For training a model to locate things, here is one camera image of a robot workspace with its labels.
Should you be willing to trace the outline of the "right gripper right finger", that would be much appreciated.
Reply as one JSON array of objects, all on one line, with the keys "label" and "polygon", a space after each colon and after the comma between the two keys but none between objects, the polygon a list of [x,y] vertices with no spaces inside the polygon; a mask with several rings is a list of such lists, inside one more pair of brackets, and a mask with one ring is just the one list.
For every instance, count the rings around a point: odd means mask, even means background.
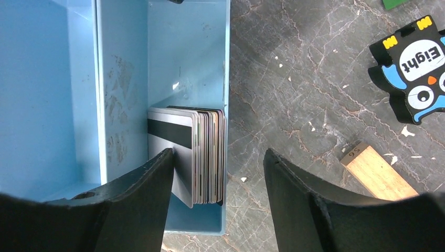
[{"label": "right gripper right finger", "polygon": [[336,186],[274,149],[263,159],[279,251],[444,251],[444,193],[386,201]]}]

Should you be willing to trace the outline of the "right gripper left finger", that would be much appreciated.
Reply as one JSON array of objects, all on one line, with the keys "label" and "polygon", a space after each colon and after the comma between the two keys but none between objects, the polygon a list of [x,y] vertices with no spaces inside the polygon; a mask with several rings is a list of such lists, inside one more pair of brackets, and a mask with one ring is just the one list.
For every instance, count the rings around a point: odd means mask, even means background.
[{"label": "right gripper left finger", "polygon": [[160,251],[174,155],[71,199],[34,202],[1,195],[1,251]]}]

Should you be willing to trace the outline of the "stack of credit cards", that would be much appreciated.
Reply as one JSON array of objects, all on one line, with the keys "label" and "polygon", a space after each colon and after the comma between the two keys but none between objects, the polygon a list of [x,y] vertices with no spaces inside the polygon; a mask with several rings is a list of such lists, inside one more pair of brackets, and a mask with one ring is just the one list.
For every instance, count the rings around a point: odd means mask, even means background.
[{"label": "stack of credit cards", "polygon": [[148,157],[173,150],[172,193],[189,208],[223,200],[226,126],[221,109],[169,106],[147,112]]}]

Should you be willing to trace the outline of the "blue three-compartment organizer tray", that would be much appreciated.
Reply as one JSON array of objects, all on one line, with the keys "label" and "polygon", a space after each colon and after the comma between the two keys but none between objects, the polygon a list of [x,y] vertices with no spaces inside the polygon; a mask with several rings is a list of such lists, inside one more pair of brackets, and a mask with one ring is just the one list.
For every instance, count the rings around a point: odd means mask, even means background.
[{"label": "blue three-compartment organizer tray", "polygon": [[230,1],[1,1],[1,192],[46,202],[150,159],[147,112],[228,112]]}]

